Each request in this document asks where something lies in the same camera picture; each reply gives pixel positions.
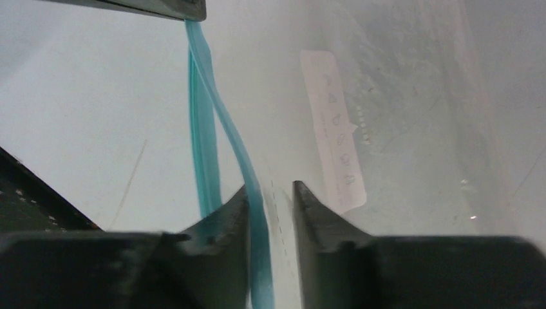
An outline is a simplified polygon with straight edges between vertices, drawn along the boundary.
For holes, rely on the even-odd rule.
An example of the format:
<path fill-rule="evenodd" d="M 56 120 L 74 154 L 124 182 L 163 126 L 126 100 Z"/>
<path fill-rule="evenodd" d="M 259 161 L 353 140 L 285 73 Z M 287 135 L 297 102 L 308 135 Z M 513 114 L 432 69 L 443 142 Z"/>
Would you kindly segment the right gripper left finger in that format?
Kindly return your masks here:
<path fill-rule="evenodd" d="M 179 233 L 1 234 L 2 308 L 244 308 L 244 190 Z"/>

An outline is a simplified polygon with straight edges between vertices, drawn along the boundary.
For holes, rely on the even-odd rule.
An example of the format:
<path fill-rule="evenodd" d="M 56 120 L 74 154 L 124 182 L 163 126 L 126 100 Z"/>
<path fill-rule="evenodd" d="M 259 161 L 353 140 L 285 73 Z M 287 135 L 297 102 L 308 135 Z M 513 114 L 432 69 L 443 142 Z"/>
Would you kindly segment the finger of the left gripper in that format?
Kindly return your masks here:
<path fill-rule="evenodd" d="M 205 0 L 47 0 L 47 2 L 149 15 L 163 19 L 202 22 Z"/>

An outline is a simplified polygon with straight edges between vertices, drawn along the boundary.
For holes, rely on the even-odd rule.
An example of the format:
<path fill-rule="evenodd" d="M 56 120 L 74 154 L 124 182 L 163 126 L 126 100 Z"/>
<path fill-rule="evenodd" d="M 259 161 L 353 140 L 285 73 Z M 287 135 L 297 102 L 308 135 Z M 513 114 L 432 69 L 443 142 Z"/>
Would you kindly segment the clear zip top bag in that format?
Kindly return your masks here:
<path fill-rule="evenodd" d="M 202 219 L 244 190 L 244 308 L 303 308 L 293 192 L 373 236 L 520 237 L 463 1 L 245 1 L 187 21 Z"/>

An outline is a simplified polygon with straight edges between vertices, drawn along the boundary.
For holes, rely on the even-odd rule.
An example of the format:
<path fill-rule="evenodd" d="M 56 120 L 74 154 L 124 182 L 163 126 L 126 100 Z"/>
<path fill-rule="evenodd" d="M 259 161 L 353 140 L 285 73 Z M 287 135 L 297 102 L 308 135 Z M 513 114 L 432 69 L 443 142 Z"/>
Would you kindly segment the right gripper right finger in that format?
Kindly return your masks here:
<path fill-rule="evenodd" d="M 373 236 L 292 185 L 303 308 L 544 308 L 545 256 L 514 236 Z"/>

